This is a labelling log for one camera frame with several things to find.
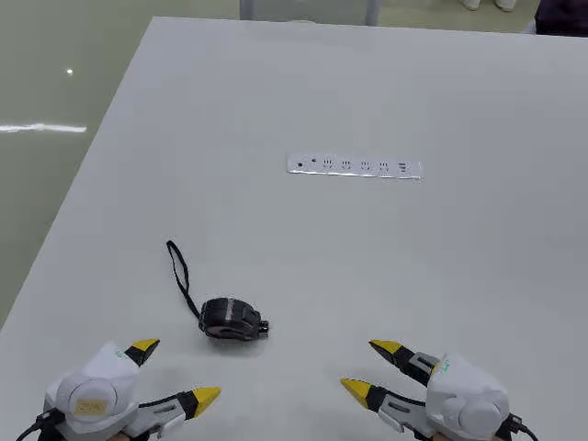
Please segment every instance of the outlet socket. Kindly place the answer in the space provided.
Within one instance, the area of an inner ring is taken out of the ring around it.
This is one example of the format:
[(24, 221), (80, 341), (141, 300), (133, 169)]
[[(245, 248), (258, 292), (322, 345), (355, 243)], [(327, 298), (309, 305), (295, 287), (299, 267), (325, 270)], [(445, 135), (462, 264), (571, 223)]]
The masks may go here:
[(421, 163), (386, 158), (351, 158), (328, 153), (291, 153), (289, 173), (421, 179)]

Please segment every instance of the label sticker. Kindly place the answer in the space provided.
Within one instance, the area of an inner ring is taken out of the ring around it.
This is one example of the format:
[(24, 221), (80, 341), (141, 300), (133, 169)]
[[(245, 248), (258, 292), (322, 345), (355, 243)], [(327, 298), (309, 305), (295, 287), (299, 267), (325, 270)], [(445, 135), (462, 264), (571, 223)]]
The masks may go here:
[(81, 416), (102, 416), (107, 412), (108, 401), (106, 400), (78, 400), (75, 404), (74, 415)]

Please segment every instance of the person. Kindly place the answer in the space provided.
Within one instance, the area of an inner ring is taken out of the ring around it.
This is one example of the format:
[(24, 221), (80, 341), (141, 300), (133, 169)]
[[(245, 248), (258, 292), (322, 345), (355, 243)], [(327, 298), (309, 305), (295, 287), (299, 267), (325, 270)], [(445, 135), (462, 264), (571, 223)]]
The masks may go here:
[(588, 0), (541, 0), (535, 14), (535, 32), (588, 37)]
[[(480, 0), (461, 0), (461, 4), (470, 11), (475, 11), (480, 7)], [(494, 0), (494, 4), (504, 12), (511, 12), (515, 9), (516, 0)]]

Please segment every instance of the robotic hand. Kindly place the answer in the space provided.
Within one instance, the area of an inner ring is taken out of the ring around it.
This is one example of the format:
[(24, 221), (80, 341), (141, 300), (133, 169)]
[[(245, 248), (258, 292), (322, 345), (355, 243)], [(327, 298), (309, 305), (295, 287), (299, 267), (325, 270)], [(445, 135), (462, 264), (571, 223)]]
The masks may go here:
[(341, 379), (365, 408), (398, 432), (413, 431), (419, 440), (441, 433), (453, 441), (511, 441), (511, 433), (535, 435), (509, 413), (504, 386), (457, 354), (441, 360), (414, 353), (400, 343), (372, 340), (372, 347), (403, 374), (426, 386), (426, 401), (412, 400), (356, 379)]
[(219, 396), (219, 388), (179, 392), (157, 401), (133, 400), (139, 367), (159, 340), (142, 340), (126, 351), (108, 343), (84, 366), (53, 382), (44, 413), (17, 441), (40, 429), (40, 441), (107, 441), (119, 432), (133, 441), (167, 435), (196, 418)]

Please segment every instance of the black strap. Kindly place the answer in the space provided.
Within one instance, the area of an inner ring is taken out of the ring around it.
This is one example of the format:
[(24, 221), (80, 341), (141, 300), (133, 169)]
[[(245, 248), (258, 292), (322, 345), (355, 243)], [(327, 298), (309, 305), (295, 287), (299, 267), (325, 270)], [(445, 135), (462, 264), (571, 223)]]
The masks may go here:
[[(174, 266), (174, 275), (175, 275), (175, 281), (177, 282), (177, 287), (180, 288), (180, 291), (182, 292), (182, 294), (184, 294), (184, 299), (186, 299), (186, 303), (187, 303), (188, 308), (192, 311), (192, 313), (194, 313), (194, 315), (196, 315), (196, 318), (200, 320), (200, 312), (198, 311), (198, 308), (194, 304), (194, 301), (192, 300), (192, 298), (188, 294), (188, 292), (190, 290), (190, 279), (189, 279), (189, 274), (187, 272), (187, 265), (186, 265), (186, 261), (184, 260), (184, 256), (182, 256), (182, 253), (180, 253), (180, 250), (177, 248), (177, 245), (175, 243), (173, 243), (172, 241), (167, 241), (165, 243), (165, 245), (167, 246), (167, 251), (169, 252), (169, 256), (172, 258), (172, 265)], [(180, 277), (177, 274), (177, 270), (175, 269), (174, 254), (177, 256), (177, 260), (179, 261), (180, 265), (182, 266), (182, 269), (184, 269), (184, 280), (185, 280), (184, 285), (180, 281)]]

